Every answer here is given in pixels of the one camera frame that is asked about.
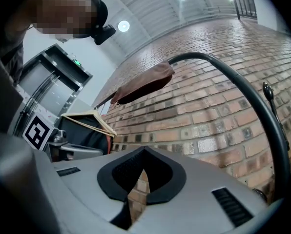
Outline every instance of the white square sign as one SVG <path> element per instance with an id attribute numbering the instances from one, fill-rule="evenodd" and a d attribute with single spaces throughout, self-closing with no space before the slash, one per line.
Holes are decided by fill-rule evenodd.
<path id="1" fill-rule="evenodd" d="M 43 150 L 54 127 L 40 114 L 35 113 L 23 133 L 23 138 L 34 149 Z"/>

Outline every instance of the brick wall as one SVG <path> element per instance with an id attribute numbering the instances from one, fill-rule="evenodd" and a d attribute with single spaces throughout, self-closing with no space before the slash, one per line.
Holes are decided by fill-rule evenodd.
<path id="1" fill-rule="evenodd" d="M 271 84 L 291 146 L 291 37 L 253 20 L 208 21 L 156 40 L 114 72 L 97 100 L 157 62 L 188 51 L 219 57 L 262 96 L 262 82 Z M 272 158 L 264 130 L 248 101 L 206 61 L 181 61 L 173 68 L 176 74 L 163 89 L 126 105 L 111 106 L 104 118 L 118 133 L 114 151 L 133 144 L 182 153 L 218 166 L 249 187 L 269 193 Z M 132 211 L 139 212 L 133 213 L 136 219 L 144 209 L 140 205 L 147 191 L 138 190 L 137 185 L 132 193 L 142 195 L 130 197 Z"/>

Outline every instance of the person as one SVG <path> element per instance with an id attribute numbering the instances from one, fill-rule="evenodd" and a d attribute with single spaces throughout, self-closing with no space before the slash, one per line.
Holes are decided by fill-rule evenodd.
<path id="1" fill-rule="evenodd" d="M 23 70 L 23 39 L 31 25 L 65 42 L 101 30 L 107 7 L 101 0 L 25 0 L 0 35 L 0 61 L 16 86 Z"/>

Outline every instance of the brown fabric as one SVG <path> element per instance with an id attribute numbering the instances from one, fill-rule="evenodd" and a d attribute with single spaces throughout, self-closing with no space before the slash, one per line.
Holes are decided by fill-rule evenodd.
<path id="1" fill-rule="evenodd" d="M 170 82 L 175 71 L 168 61 L 163 61 L 144 71 L 125 85 L 119 87 L 111 104 L 127 104 L 142 96 L 157 91 Z"/>

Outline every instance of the black curved tube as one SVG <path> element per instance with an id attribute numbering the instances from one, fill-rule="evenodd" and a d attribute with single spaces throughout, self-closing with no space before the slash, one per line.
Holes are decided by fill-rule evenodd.
<path id="1" fill-rule="evenodd" d="M 221 71 L 229 80 L 236 85 L 238 89 L 247 98 L 265 130 L 271 155 L 274 163 L 275 173 L 275 194 L 274 200 L 283 198 L 286 195 L 288 182 L 290 178 L 290 162 L 287 151 L 287 145 L 282 134 L 281 128 L 258 92 L 251 84 L 236 70 L 231 68 L 213 55 L 200 52 L 190 52 L 173 57 L 168 62 L 170 65 L 186 59 L 203 59 L 211 63 L 215 68 Z"/>

